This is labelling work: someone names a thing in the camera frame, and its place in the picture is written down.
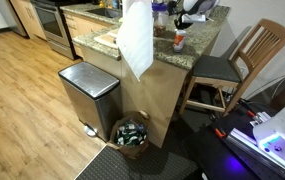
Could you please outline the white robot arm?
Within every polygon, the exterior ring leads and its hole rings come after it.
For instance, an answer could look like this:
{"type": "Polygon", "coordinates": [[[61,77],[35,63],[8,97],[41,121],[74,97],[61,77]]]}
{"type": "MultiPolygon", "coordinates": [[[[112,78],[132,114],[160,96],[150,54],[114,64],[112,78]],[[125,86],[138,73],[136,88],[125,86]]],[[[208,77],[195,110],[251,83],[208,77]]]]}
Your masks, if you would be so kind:
{"type": "MultiPolygon", "coordinates": [[[[187,105],[222,112],[227,115],[238,103],[242,94],[264,68],[285,46],[285,27],[262,18],[235,50],[231,59],[202,55],[195,63],[192,77],[179,110],[182,114],[187,105]],[[198,85],[214,87],[220,96],[221,107],[190,99],[192,90],[198,85]]],[[[276,129],[282,115],[253,128],[257,147],[268,150],[269,157],[285,165],[285,131],[276,129]]]]}

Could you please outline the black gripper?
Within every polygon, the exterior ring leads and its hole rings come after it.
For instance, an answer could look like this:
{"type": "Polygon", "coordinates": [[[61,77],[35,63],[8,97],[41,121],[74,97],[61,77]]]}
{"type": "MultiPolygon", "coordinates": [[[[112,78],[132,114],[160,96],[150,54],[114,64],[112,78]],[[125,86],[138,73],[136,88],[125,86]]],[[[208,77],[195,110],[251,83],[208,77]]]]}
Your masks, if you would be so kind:
{"type": "Polygon", "coordinates": [[[208,20],[207,13],[214,9],[220,0],[170,0],[169,15],[177,15],[174,25],[177,30],[185,30],[194,23],[208,20]]]}

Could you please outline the robot base platform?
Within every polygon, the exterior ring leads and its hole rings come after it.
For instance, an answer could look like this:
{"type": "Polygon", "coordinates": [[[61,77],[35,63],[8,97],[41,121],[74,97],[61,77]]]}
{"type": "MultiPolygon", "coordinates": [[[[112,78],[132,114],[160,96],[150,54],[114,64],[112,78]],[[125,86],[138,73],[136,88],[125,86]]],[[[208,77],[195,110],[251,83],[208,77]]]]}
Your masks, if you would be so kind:
{"type": "Polygon", "coordinates": [[[243,133],[235,126],[232,126],[228,133],[221,125],[221,120],[215,123],[215,132],[238,146],[252,153],[258,158],[264,158],[285,171],[285,111],[279,112],[270,117],[266,112],[253,114],[248,112],[252,126],[252,135],[243,133]]]}

